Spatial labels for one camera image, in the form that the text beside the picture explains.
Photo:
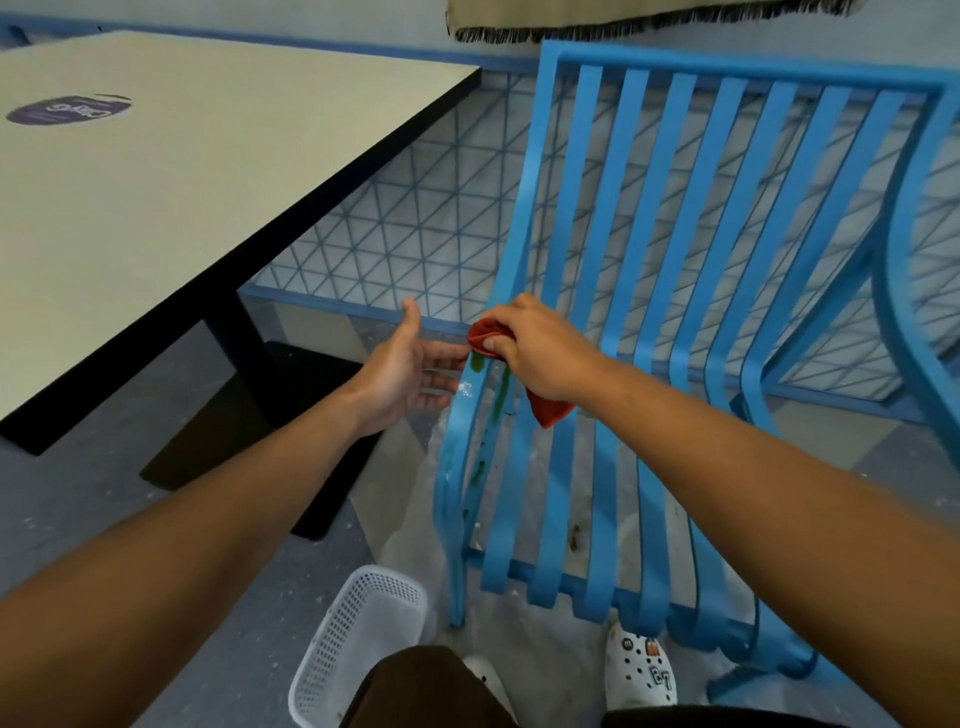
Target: table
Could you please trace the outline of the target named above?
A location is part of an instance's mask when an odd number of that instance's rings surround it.
[[[201,319],[271,427],[349,377],[265,345],[236,289],[480,71],[110,33],[0,53],[0,78],[0,435],[40,454]],[[370,449],[303,535],[325,532]]]

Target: forearm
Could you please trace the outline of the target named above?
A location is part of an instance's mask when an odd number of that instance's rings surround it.
[[[958,710],[948,687],[960,670],[955,534],[634,367],[601,367],[578,403],[644,460],[761,598],[900,720]],[[909,691],[892,654],[911,655]]]
[[[132,722],[272,557],[353,417],[332,395],[0,601],[0,724]]]

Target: right hand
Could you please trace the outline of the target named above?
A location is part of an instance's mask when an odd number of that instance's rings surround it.
[[[484,347],[499,354],[517,378],[547,400],[580,404],[585,385],[608,361],[567,319],[533,296],[521,293],[507,305],[480,316],[495,319],[513,331],[492,336]]]

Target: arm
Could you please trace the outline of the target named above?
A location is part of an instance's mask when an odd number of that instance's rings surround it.
[[[521,296],[488,340],[534,392],[592,412],[751,588],[905,725],[956,725],[960,538],[878,488],[607,358]]]
[[[404,322],[348,384],[0,601],[0,725],[129,725],[272,558],[358,437],[440,408],[466,347]]]

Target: fabric with fringe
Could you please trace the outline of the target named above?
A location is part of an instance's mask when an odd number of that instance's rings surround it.
[[[685,23],[735,23],[792,12],[849,15],[865,0],[448,0],[447,31],[465,43],[602,40]]]

